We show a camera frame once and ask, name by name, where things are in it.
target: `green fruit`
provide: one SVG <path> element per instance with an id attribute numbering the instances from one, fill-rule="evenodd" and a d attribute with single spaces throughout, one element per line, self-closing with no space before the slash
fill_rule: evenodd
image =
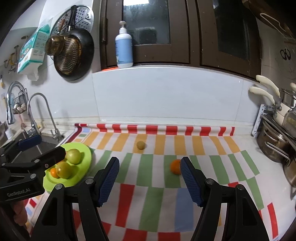
<path id="1" fill-rule="evenodd" d="M 56 165 L 57 175 L 60 178 L 68 179 L 72 175 L 72 167 L 69 163 L 61 161 Z"/>
<path id="2" fill-rule="evenodd" d="M 81 154 L 77 149 L 68 150 L 66 153 L 66 159 L 74 165 L 77 165 L 80 162 Z"/>

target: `soap dispenser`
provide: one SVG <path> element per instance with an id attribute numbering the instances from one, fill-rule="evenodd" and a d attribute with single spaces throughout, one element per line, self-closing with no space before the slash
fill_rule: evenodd
<path id="1" fill-rule="evenodd" d="M 124 27 L 125 21 L 120 21 L 121 28 L 115 38 L 116 62 L 118 68 L 128 68 L 133 66 L 133 43 L 132 37 Z"/>

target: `bottle label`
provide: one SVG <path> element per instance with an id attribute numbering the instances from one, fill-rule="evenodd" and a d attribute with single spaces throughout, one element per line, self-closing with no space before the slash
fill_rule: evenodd
<path id="1" fill-rule="evenodd" d="M 132 39 L 119 39 L 115 41 L 117 64 L 128 64 L 133 62 Z"/>

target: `metal pot handle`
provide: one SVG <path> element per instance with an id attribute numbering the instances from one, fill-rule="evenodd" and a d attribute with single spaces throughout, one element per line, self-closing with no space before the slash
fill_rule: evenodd
<path id="1" fill-rule="evenodd" d="M 286 158 L 288 160 L 288 166 L 290 165 L 291 163 L 291 159 L 289 158 L 289 155 L 287 153 L 285 153 L 283 150 L 281 150 L 280 148 L 276 147 L 275 145 L 272 145 L 271 143 L 269 142 L 265 142 L 265 145 L 274 150 L 275 152 L 277 152 L 278 154 L 280 154 L 281 156 L 283 156 L 284 158 Z"/>
<path id="2" fill-rule="evenodd" d="M 266 129 L 264 129 L 263 132 L 264 132 L 265 135 L 267 135 L 273 141 L 275 141 L 275 142 L 278 142 L 279 141 L 279 140 L 276 140 L 276 139 L 272 138 L 270 135 L 268 135 Z"/>

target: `green and white tissue pack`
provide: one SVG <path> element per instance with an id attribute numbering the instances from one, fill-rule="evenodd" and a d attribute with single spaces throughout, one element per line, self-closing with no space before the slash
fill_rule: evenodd
<path id="1" fill-rule="evenodd" d="M 45 43 L 49 37 L 48 24 L 38 28 L 20 50 L 17 73 L 26 74 L 30 80 L 38 80 L 38 67 L 43 64 Z"/>

